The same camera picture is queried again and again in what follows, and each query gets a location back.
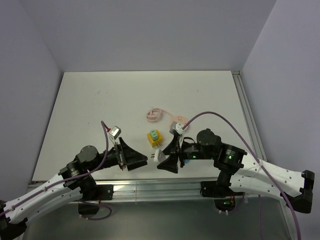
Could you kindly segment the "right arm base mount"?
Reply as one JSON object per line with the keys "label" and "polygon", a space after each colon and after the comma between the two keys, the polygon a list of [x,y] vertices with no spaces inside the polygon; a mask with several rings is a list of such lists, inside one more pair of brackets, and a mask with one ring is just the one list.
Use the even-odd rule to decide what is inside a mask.
{"label": "right arm base mount", "polygon": [[245,202],[244,192],[235,192],[226,186],[219,186],[217,181],[201,181],[200,195],[203,198],[212,198],[219,214],[226,216],[233,213]]}

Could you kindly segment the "yellow cube socket adapter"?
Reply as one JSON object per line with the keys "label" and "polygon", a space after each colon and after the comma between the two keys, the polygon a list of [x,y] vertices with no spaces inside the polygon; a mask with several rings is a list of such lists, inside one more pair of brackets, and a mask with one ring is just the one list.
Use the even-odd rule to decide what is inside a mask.
{"label": "yellow cube socket adapter", "polygon": [[159,147],[164,142],[164,138],[163,138],[162,134],[157,129],[154,129],[154,130],[157,131],[158,136],[159,136],[159,138],[156,141],[152,141],[152,139],[150,137],[150,132],[147,134],[147,139],[148,139],[152,148]]}

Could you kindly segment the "white plug adapter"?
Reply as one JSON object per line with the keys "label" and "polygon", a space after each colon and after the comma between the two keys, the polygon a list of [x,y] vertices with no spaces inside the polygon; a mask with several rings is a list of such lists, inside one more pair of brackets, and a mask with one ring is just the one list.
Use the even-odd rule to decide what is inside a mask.
{"label": "white plug adapter", "polygon": [[159,148],[156,149],[155,152],[152,153],[150,157],[157,164],[162,163],[167,158],[166,155],[164,154],[164,152]]}

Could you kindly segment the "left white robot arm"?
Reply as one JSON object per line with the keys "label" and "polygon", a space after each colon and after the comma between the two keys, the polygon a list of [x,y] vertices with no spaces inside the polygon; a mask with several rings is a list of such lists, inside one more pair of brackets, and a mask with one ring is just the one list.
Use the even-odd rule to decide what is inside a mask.
{"label": "left white robot arm", "polygon": [[32,218],[73,201],[91,201],[99,194],[92,173],[119,166],[128,171],[146,166],[147,156],[128,146],[122,138],[111,149],[99,153],[83,147],[56,175],[44,184],[11,201],[0,202],[0,238],[13,240],[27,229]]}

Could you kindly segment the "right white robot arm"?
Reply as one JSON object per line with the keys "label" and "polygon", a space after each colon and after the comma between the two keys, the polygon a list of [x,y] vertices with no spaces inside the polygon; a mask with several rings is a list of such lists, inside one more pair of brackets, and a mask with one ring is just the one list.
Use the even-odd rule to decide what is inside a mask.
{"label": "right white robot arm", "polygon": [[309,214],[312,210],[315,173],[291,171],[267,161],[255,159],[244,149],[222,142],[210,129],[201,130],[188,142],[177,132],[162,151],[157,169],[178,173],[187,160],[212,160],[219,170],[216,180],[200,183],[205,198],[226,198],[238,193],[264,195],[284,201],[294,211]]}

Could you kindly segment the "green plug adapter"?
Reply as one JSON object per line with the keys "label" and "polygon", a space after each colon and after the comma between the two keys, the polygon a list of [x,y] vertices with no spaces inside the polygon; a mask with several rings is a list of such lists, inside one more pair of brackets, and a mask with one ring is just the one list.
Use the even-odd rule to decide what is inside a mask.
{"label": "green plug adapter", "polygon": [[156,141],[159,138],[159,135],[157,133],[156,129],[152,129],[150,132],[150,138],[152,139],[152,141]]}

